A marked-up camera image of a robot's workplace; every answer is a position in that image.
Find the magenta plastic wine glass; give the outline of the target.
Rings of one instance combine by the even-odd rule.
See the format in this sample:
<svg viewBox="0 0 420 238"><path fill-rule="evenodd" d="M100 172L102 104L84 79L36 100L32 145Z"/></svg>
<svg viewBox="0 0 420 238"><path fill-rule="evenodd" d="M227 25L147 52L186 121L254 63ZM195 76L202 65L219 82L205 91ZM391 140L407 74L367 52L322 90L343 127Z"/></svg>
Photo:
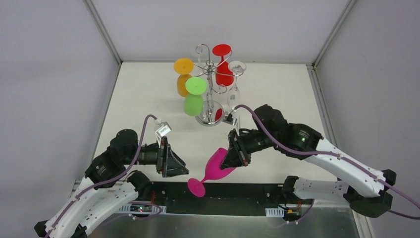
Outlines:
<svg viewBox="0 0 420 238"><path fill-rule="evenodd" d="M197 196L203 197L206 193L204 182L208 180L220 180L231 174L235 168L221 169L220 166L227 155L227 150L224 148L218 148L213 155L207 161L205 167L205 175L203 179L198 180L196 178L190 178L187 181L187 187L189 191Z"/></svg>

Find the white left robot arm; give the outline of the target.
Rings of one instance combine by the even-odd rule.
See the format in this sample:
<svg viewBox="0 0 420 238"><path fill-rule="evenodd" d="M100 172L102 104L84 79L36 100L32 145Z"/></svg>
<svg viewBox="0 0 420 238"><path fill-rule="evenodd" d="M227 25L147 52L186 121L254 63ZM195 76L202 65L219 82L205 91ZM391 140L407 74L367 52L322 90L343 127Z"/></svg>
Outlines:
<svg viewBox="0 0 420 238"><path fill-rule="evenodd" d="M167 137L139 147L138 134L132 129L123 129L92 161L64 207L51 219L34 226L36 234L41 238L86 238L122 206L135 199L148 199L152 183L140 171L132 173L110 193L118 176L127 169L135 155L138 164L155 165L157 173L164 178L189 174L186 163L172 151Z"/></svg>

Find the chrome wine glass rack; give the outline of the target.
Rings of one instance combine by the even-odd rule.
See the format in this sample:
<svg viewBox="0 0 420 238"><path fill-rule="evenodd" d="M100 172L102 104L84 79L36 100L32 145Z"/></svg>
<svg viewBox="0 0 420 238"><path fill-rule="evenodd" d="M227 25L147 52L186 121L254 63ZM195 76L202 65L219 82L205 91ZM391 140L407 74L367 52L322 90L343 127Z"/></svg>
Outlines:
<svg viewBox="0 0 420 238"><path fill-rule="evenodd" d="M195 63L194 66L200 69L199 76L205 76L208 84L203 110L199 116L196 116L196 121L203 126L216 126L222 122L224 109L219 102L214 100L213 95L227 92L227 87L217 85L215 80L216 68L221 61L221 57L215 56L210 47L205 44L197 45L195 53L198 63Z"/></svg>

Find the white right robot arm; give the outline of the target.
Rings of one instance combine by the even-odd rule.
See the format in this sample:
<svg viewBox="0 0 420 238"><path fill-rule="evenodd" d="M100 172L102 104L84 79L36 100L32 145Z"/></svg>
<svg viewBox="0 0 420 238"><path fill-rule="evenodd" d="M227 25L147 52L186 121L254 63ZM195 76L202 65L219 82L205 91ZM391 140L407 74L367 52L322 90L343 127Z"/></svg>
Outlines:
<svg viewBox="0 0 420 238"><path fill-rule="evenodd" d="M391 210L393 197L388 189L395 183L394 171L376 170L358 162L315 129L301 123L289 123L281 111L269 105L262 105L251 114L256 129L229 132L229 146L221 169L248 166L253 153L273 148L336 177L335 181L319 181L288 176L280 190L285 202L294 203L298 199L346 202L353 211L371 218Z"/></svg>

